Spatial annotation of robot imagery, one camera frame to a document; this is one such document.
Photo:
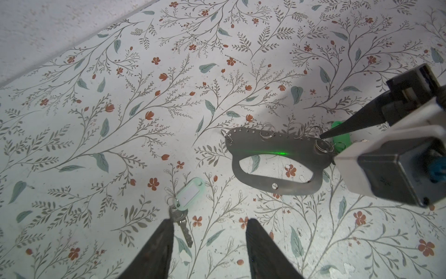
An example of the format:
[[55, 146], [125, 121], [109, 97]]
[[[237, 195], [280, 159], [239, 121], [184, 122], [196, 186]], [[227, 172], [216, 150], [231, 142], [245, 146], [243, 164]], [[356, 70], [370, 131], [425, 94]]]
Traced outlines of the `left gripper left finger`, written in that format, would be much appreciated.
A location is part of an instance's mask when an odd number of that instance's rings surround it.
[[167, 279], [174, 246], [174, 224], [164, 219], [118, 279]]

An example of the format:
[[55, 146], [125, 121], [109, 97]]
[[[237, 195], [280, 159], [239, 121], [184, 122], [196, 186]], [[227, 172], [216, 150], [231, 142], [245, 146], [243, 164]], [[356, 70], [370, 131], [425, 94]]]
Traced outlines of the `silver metal key bottle opener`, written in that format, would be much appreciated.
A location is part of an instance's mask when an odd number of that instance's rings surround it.
[[[276, 131], [236, 127], [221, 130], [226, 149], [232, 155], [232, 171], [242, 183], [260, 191], [279, 195], [311, 195], [319, 191], [323, 171], [333, 162], [334, 148], [317, 137], [296, 137]], [[294, 182], [265, 174], [246, 173], [240, 161], [257, 155], [278, 155], [294, 160], [309, 171], [312, 177], [306, 182]]]

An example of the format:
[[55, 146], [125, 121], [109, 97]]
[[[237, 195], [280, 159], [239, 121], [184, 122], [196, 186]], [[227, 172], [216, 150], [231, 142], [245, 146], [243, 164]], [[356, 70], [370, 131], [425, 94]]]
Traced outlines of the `pale mint key tag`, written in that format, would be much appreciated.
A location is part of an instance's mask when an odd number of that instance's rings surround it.
[[192, 178], [176, 195], [174, 207], [180, 211], [188, 210], [200, 198], [205, 189], [205, 182], [201, 178]]

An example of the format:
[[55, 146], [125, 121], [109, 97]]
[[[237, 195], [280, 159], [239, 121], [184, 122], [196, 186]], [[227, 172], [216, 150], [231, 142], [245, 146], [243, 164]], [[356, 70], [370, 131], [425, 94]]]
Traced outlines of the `green key tag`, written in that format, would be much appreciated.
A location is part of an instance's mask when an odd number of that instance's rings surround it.
[[337, 153], [341, 153], [352, 145], [351, 137], [349, 134], [341, 134], [332, 137], [334, 149]]

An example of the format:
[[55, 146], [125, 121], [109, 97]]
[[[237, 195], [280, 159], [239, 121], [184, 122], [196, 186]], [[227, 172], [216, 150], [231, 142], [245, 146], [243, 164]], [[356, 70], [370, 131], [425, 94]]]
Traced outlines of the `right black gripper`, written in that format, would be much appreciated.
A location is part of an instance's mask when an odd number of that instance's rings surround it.
[[446, 87], [439, 85], [426, 63], [389, 79], [386, 84], [388, 92], [377, 96], [349, 119], [322, 133], [319, 138], [333, 138], [384, 122], [392, 126], [432, 99], [442, 110], [446, 109]]

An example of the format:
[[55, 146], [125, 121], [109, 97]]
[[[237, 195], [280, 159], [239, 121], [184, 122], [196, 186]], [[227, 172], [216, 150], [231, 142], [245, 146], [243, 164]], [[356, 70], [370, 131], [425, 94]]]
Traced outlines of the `small silver key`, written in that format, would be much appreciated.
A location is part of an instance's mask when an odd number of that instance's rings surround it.
[[189, 248], [191, 248], [193, 245], [193, 239], [189, 232], [189, 229], [187, 228], [188, 209], [179, 210], [175, 206], [170, 206], [168, 209], [168, 213], [169, 213], [170, 219], [174, 223], [177, 223], [179, 225], [179, 227], [184, 235], [187, 246]]

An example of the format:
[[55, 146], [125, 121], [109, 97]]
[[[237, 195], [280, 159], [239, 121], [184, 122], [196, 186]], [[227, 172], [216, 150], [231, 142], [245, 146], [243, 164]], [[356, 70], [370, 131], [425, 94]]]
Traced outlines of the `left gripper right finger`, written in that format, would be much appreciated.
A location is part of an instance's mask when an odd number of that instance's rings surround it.
[[249, 219], [246, 246], [253, 279], [303, 279], [256, 219]]

